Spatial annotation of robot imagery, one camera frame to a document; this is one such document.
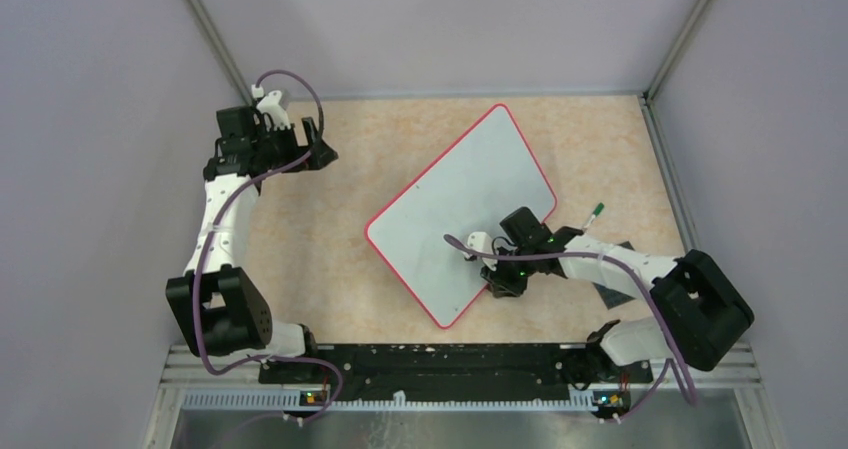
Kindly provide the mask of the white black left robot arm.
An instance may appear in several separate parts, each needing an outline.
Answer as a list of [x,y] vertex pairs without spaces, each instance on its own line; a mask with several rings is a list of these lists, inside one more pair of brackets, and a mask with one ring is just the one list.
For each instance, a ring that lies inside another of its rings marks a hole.
[[248,232],[263,182],[277,174],[317,171],[338,158],[323,139],[324,118],[304,117],[306,142],[292,124],[256,106],[222,109],[220,135],[203,169],[205,208],[193,255],[168,280],[167,302],[195,356],[269,350],[297,382],[319,373],[320,355],[306,326],[275,321],[244,269]]

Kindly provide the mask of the green white marker pen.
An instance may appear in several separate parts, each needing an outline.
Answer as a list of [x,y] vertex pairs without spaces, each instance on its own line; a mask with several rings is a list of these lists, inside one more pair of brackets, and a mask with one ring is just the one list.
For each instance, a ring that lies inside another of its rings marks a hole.
[[588,230],[592,226],[592,224],[595,222],[595,220],[602,214],[604,209],[605,209],[605,204],[603,202],[599,202],[595,206],[595,208],[593,209],[591,214],[587,217],[585,222],[582,224],[581,229],[583,231]]

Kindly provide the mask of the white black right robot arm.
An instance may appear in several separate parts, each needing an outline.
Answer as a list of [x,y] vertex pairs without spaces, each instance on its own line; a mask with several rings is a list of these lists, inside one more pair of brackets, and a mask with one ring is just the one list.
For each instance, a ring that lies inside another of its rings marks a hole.
[[612,381],[627,365],[648,359],[711,371],[755,321],[751,307],[705,252],[640,253],[581,228],[551,230],[527,207],[500,226],[503,246],[485,232],[467,238],[466,258],[484,256],[480,275],[494,297],[518,297],[531,276],[543,274],[587,281],[649,307],[648,317],[612,321],[589,336],[596,347],[586,354],[586,366],[600,381]]

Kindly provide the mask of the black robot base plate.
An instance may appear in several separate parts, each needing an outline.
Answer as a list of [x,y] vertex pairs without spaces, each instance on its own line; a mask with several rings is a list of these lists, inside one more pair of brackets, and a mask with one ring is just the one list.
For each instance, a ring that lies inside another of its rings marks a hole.
[[312,355],[342,373],[340,401],[387,400],[399,391],[423,402],[554,401],[653,380],[648,362],[619,367],[583,343],[336,344]]

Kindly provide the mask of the red-edged whiteboard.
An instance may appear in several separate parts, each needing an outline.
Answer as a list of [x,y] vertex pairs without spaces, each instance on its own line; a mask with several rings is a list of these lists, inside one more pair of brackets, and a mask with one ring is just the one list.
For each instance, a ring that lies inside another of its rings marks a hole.
[[444,239],[502,232],[520,207],[540,220],[558,198],[512,112],[493,105],[365,226],[377,254],[427,313],[448,329],[484,290],[480,267]]

